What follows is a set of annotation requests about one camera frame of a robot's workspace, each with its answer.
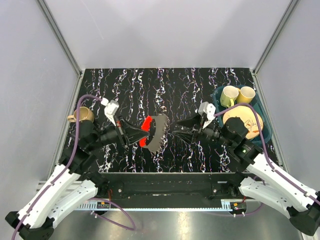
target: beige mug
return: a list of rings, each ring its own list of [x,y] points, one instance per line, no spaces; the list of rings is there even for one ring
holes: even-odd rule
[[[74,111],[73,115],[70,115],[66,118],[70,123],[75,123],[77,119],[77,110]],[[94,122],[95,115],[94,113],[87,107],[81,106],[79,112],[79,121],[90,120]]]
[[[235,105],[235,101],[239,96],[239,89],[235,86],[225,86],[220,97],[220,104],[225,108],[230,108]]]
[[[236,103],[249,104],[252,99],[256,96],[256,91],[249,86],[243,86],[241,89],[238,88],[239,96],[236,99]]]

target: floor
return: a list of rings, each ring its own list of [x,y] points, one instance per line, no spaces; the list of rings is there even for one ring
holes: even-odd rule
[[[257,206],[252,202],[248,211]],[[95,219],[89,212],[74,211],[58,225],[50,240],[302,240],[289,220],[268,206],[245,218],[214,216],[209,212],[128,213],[137,231]],[[107,212],[104,216],[130,227],[122,212]]]
[[[96,164],[91,171],[100,173],[217,173],[228,172],[229,157],[226,148],[210,143],[188,145],[171,131],[175,121],[191,117],[201,102],[213,102],[215,88],[226,85],[247,85],[255,88],[248,68],[126,68],[86,69],[78,97],[92,94],[116,100],[121,115],[135,126],[141,126],[145,117],[160,113],[170,119],[166,142],[161,152],[152,155],[137,144],[129,148],[110,144],[95,152]],[[96,100],[83,105],[95,114],[95,123],[101,127],[110,124],[104,108]],[[72,140],[70,124],[65,148]],[[268,154],[278,162],[273,143],[267,143]]]

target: yellow mug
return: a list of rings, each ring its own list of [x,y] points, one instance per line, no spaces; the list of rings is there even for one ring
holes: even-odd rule
[[[256,96],[255,90],[249,86],[243,86],[241,89],[238,88],[238,92],[239,96],[236,99],[236,103],[249,104]]]
[[[75,123],[77,119],[77,110],[74,111],[73,115],[70,115],[66,118],[70,123]],[[94,113],[87,107],[81,106],[79,112],[79,121],[89,120],[94,122],[95,115]]]
[[[235,101],[239,96],[239,88],[235,86],[225,86],[222,90],[221,97],[220,97],[220,104],[225,108],[230,108],[235,105]]]

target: teal bin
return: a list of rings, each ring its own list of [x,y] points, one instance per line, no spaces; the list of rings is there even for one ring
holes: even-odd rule
[[[236,88],[241,89],[242,87],[245,87],[246,85],[238,85],[235,86]],[[220,105],[220,97],[221,97],[221,93],[223,91],[225,86],[220,86],[217,87],[213,94],[211,95],[213,98],[213,104],[215,106],[215,113],[220,113],[223,110],[225,110],[226,108],[224,106]],[[254,110],[261,116],[262,121],[263,121],[263,130],[262,130],[262,134],[263,134],[263,139],[264,142],[267,143],[270,141],[271,137],[272,137],[272,128],[271,128],[271,124],[269,122],[269,119],[267,117],[267,114],[262,106],[262,103],[259,99],[258,94],[255,95],[255,97],[252,99],[252,101],[250,102],[250,105],[253,106]],[[222,115],[218,116],[218,122],[219,122],[219,126],[223,127],[223,121],[222,121]],[[260,135],[258,135],[257,137],[251,139],[251,142],[253,142],[254,144],[262,147],[262,142],[261,142],[261,137]]]

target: plate with drawing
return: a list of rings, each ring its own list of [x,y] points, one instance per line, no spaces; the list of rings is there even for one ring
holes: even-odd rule
[[[264,129],[264,122],[262,121],[262,118],[258,113],[257,113],[257,116],[258,116],[259,124],[262,130]],[[256,136],[259,135],[259,129],[258,129],[255,115],[249,107],[237,106],[227,111],[222,118],[223,124],[225,124],[229,118],[235,118],[235,117],[239,117],[244,123],[244,126],[249,130],[248,134],[245,136],[247,139],[249,140],[254,139]]]

